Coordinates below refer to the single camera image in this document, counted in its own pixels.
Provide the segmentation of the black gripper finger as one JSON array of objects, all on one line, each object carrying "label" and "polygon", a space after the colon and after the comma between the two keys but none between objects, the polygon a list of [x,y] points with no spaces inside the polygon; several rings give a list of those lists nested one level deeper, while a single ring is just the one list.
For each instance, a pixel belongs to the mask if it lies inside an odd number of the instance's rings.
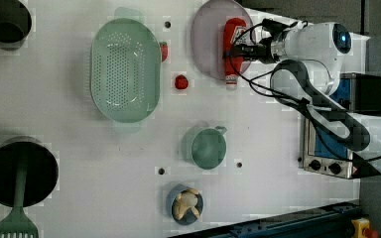
[{"label": "black gripper finger", "polygon": [[224,59],[227,58],[243,58],[244,57],[244,45],[231,46],[228,49],[223,49]]}]

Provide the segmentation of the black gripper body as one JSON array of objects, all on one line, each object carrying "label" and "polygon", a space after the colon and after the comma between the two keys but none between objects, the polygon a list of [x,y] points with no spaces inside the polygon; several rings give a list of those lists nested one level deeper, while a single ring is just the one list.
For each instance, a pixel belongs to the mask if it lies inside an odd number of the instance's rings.
[{"label": "black gripper body", "polygon": [[276,60],[271,53],[272,39],[267,38],[261,40],[258,44],[242,47],[243,57],[245,60],[260,61],[263,64],[275,63]]}]

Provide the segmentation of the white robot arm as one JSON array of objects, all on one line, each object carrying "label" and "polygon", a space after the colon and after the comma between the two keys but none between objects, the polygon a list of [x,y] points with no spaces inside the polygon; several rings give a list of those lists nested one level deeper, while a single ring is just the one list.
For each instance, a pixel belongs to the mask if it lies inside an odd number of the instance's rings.
[{"label": "white robot arm", "polygon": [[223,30],[226,85],[242,76],[246,61],[258,60],[275,67],[268,73],[270,85],[248,81],[258,94],[272,97],[296,109],[340,145],[368,162],[381,174],[381,116],[349,111],[330,96],[339,85],[344,58],[351,50],[351,36],[338,23],[285,25],[270,19],[259,26],[270,33],[260,42],[252,38],[254,27],[241,18],[228,20]]}]

